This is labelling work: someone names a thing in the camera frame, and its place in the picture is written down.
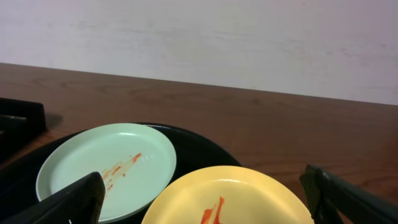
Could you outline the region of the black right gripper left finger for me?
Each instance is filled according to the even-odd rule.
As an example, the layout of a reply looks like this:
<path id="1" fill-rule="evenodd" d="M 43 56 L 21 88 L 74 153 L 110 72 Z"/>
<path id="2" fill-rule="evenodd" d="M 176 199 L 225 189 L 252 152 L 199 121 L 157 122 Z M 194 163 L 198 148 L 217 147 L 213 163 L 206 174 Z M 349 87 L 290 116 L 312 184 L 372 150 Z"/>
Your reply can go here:
<path id="1" fill-rule="evenodd" d="M 105 186 L 99 172 L 92 172 L 1 224 L 98 224 Z"/>

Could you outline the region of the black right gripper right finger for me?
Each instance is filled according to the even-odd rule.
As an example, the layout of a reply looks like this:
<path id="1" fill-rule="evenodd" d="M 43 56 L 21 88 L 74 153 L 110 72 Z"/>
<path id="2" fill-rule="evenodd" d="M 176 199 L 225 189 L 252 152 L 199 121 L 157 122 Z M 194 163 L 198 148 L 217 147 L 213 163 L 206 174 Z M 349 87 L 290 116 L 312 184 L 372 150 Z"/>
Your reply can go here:
<path id="1" fill-rule="evenodd" d="M 397 206 L 321 167 L 307 165 L 299 180 L 316 224 L 342 223 L 340 214 L 353 223 L 397 224 Z"/>

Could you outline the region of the yellow plate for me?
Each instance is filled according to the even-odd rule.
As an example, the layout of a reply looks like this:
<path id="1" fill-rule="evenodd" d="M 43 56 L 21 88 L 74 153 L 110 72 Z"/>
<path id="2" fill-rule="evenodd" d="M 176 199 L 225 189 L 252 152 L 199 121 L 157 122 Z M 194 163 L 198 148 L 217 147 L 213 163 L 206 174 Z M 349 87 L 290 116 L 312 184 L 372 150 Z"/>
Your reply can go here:
<path id="1" fill-rule="evenodd" d="M 152 203 L 142 224 L 313 223 L 304 203 L 258 171 L 214 166 L 172 182 Z"/>

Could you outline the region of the light green plate with stain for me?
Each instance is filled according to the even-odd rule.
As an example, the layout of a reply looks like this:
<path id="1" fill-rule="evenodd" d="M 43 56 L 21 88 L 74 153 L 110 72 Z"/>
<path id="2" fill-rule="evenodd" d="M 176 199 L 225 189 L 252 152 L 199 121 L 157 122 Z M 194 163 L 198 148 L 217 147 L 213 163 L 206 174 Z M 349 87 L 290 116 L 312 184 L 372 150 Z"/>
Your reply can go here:
<path id="1" fill-rule="evenodd" d="M 83 131 L 48 156 L 35 191 L 43 201 L 82 177 L 98 172 L 105 187 L 100 223 L 130 217 L 170 183 L 175 148 L 160 131 L 143 124 L 116 123 Z"/>

